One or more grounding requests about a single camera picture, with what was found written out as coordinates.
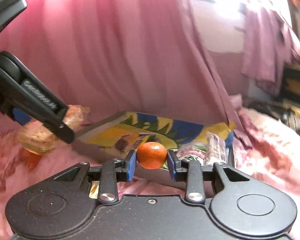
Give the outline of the white green seaweed snack pouch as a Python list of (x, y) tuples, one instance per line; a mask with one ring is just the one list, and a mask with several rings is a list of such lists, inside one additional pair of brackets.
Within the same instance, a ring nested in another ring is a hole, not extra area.
[(191, 142), (180, 146), (177, 150), (176, 156), (180, 160), (196, 160), (200, 162), (202, 166), (207, 161), (207, 148), (202, 142)]

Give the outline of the dark dried meat snack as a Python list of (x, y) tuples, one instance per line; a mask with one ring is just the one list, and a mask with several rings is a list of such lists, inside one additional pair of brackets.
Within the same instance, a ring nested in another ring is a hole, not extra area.
[(115, 143), (115, 149), (120, 152), (127, 152), (130, 150), (133, 136), (132, 134), (124, 134), (122, 135), (117, 142)]

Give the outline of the clear cracker pack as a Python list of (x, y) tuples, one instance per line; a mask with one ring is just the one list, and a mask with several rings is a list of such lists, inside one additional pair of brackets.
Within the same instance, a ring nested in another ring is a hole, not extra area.
[[(82, 127), (89, 112), (89, 107), (69, 105), (63, 121), (75, 133)], [(17, 139), (21, 146), (38, 155), (53, 152), (62, 142), (57, 135), (53, 134), (38, 120), (31, 120), (21, 127), (17, 133)]]

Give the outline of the small orange tangerine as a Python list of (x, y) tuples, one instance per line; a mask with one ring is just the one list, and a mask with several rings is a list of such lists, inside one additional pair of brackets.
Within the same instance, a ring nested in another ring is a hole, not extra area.
[(161, 143), (146, 142), (136, 150), (136, 159), (141, 167), (156, 170), (166, 162), (167, 150)]

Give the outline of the clear nut bar pack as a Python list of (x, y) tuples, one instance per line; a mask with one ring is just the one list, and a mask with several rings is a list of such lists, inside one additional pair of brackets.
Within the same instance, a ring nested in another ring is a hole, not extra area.
[(214, 133), (207, 132), (207, 158), (206, 165), (214, 163), (227, 163), (229, 158), (229, 150), (225, 141)]

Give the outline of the gold foil wrapper snack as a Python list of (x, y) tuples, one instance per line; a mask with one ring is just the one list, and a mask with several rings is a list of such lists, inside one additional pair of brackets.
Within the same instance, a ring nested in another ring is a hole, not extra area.
[(91, 183), (89, 197), (92, 198), (92, 199), (97, 199), (98, 198), (98, 191), (99, 191), (99, 181), (93, 181)]

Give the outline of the yellow snack bar pack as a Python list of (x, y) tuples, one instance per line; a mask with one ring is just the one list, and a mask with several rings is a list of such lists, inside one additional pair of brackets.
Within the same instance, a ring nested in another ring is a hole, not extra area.
[(139, 133), (138, 137), (132, 143), (130, 149), (136, 150), (141, 144), (146, 143), (153, 137), (154, 137), (154, 134), (151, 134), (151, 133)]

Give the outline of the colourful cardboard tray box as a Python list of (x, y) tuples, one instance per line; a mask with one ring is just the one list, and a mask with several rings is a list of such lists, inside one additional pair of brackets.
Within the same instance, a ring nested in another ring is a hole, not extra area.
[(158, 142), (167, 150), (177, 152), (180, 146), (191, 142), (202, 142), (207, 146), (207, 132), (211, 132), (225, 141), (229, 150), (227, 163), (235, 167), (232, 130), (231, 126), (223, 122), (201, 125), (145, 113), (119, 112), (94, 124), (85, 125), (76, 132), (72, 147), (78, 154), (103, 163), (113, 158), (123, 159), (131, 151), (122, 153), (115, 149), (115, 143), (124, 134), (132, 134), (132, 143), (139, 133), (154, 134), (147, 142)]

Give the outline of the pink floral bedsheet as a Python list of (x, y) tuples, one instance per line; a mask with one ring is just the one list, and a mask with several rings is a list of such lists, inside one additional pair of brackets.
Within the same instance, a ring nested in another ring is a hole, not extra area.
[[(300, 239), (300, 136), (254, 110), (242, 108), (238, 114), (253, 147), (245, 150), (235, 145), (237, 166), (293, 198), (298, 217), (290, 233)], [(10, 197), (80, 161), (95, 164), (98, 152), (94, 145), (61, 143), (52, 153), (36, 155), (19, 144), (17, 131), (17, 126), (0, 114), (0, 239), (12, 235), (4, 214)]]

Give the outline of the large pink curtain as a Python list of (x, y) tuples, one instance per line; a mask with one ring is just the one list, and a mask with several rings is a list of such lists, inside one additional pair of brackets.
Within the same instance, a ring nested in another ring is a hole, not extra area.
[(242, 123), (188, 0), (26, 0), (0, 34), (15, 55), (91, 119), (135, 111), (198, 124)]

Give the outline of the black wooden desk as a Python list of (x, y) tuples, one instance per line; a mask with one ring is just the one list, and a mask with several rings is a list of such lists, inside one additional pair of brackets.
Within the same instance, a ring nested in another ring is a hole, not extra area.
[(279, 99), (288, 99), (300, 103), (300, 65), (286, 64)]

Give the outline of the small purple curtain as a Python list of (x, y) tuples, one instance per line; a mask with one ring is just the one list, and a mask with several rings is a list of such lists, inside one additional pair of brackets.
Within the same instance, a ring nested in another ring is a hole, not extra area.
[(300, 40), (269, 4), (249, 3), (244, 28), (241, 73), (266, 93), (278, 96), (285, 65), (300, 64)]

